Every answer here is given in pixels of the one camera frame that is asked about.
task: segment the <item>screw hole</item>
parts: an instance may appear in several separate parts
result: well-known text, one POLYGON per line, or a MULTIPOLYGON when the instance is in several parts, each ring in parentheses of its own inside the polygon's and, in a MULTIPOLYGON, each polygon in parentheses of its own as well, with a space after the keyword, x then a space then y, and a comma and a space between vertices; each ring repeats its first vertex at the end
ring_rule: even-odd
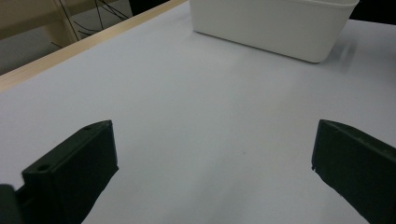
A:
POLYGON ((50 168, 49 165, 40 165, 40 166, 37 168, 37 171, 39 171, 39 172, 44 172, 44 171, 47 171, 49 168, 50 168))

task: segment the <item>floor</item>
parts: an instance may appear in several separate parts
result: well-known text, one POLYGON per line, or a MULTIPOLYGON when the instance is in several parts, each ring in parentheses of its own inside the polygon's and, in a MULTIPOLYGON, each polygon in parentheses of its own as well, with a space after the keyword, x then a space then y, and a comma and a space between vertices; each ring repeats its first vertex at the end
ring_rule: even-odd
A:
MULTIPOLYGON (((125 16, 129 18, 132 17, 128 0, 119 0, 110 5, 125 16)), ((99 7, 99 13, 105 29, 121 21, 120 18, 110 14, 102 7, 99 7)), ((80 27, 79 31, 81 32, 82 37, 87 37, 87 35, 84 35, 83 33, 94 33, 89 30, 102 29, 96 8, 73 16, 73 20, 86 28, 84 29, 80 27)), ((0 76, 43 56, 51 54, 58 49, 60 49, 60 47, 50 42, 42 28, 36 28, 19 35, 2 39, 0 40, 0 76)))

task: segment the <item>white table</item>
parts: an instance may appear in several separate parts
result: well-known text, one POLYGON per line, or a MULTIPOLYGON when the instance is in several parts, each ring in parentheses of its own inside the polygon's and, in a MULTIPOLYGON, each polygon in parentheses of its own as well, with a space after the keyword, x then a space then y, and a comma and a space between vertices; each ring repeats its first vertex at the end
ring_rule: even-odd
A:
POLYGON ((367 223, 311 170, 319 119, 396 146, 396 27, 305 63, 191 28, 185 3, 0 94, 0 179, 112 119, 120 170, 84 223, 367 223))

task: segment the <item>black object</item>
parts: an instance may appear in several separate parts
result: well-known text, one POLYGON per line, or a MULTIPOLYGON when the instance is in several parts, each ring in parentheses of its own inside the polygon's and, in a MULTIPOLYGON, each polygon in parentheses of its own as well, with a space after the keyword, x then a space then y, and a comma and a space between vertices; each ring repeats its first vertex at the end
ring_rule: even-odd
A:
POLYGON ((77 224, 118 171, 111 120, 86 126, 22 172, 16 192, 0 185, 0 224, 77 224))
POLYGON ((394 1, 390 0, 360 0, 350 19, 395 25, 396 13, 393 5, 394 1))
POLYGON ((367 221, 396 223, 396 148, 345 124, 321 120, 312 165, 367 221))
POLYGON ((129 0, 129 5, 131 6, 132 14, 135 16, 168 1, 169 0, 129 0))

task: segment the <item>storage box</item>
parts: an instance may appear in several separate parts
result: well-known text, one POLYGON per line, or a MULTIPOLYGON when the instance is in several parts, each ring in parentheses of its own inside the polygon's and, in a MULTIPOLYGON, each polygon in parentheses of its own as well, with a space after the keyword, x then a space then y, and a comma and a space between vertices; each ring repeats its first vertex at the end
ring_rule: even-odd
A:
POLYGON ((190 0, 197 32, 319 63, 359 0, 190 0))

